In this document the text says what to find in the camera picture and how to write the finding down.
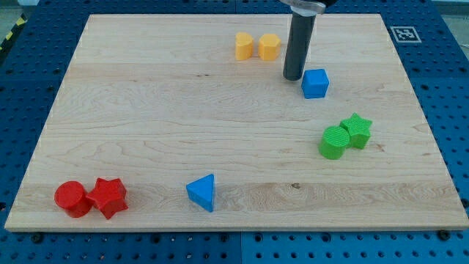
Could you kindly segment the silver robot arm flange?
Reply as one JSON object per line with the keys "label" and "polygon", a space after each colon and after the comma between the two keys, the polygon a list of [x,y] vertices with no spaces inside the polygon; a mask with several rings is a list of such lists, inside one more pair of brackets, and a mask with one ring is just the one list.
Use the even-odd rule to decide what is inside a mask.
{"label": "silver robot arm flange", "polygon": [[290,7],[291,11],[303,17],[312,17],[325,13],[328,7],[338,0],[279,0]]}

